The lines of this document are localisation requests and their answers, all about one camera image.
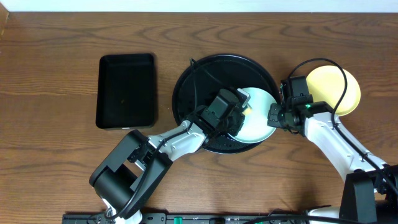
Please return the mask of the yellow green scrub sponge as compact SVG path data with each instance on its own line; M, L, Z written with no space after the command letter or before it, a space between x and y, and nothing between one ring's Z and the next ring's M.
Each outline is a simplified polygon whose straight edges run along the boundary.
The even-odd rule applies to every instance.
M251 108L249 105L247 105L247 106L245 107L245 109L243 110L243 112L242 112L242 114L245 115L245 116L248 116L248 115L250 115L251 113L252 113L252 108Z

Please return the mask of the light blue plate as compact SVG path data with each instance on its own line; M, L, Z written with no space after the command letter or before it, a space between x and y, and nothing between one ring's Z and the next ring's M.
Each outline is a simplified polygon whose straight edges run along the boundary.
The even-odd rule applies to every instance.
M267 115L272 103L276 103L274 97L265 90L255 87L243 88L251 96L248 105L252 108L252 113L245 116L242 129L234 140L246 144L262 142L270 137L276 128L267 125Z

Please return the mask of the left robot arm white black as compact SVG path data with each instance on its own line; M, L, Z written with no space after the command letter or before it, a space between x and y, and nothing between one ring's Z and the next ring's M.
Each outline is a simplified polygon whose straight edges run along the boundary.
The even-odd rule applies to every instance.
M250 95L241 88L221 89L208 106L199 106L181 124L162 134L130 131L92 173L89 183L106 203L111 223L139 223L139 210L171 165L212 142L240 131Z

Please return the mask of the yellow plate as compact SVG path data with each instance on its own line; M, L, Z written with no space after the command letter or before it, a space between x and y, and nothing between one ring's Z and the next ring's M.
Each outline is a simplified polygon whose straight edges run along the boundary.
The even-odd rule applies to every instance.
M361 89L359 83L350 72L343 70L348 86L345 96L340 103L336 114L344 116L353 112L359 105ZM334 108L341 98L345 87L345 81L340 69L333 65L325 65L311 71L306 77L309 93L314 102L325 101Z

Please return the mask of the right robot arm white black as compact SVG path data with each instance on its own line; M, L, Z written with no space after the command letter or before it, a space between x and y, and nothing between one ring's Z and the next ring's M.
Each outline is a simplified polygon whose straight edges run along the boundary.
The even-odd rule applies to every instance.
M314 208L307 215L358 223L397 223L397 166L367 150L327 103L290 107L273 103L268 125L300 134L314 143L344 180L339 207Z

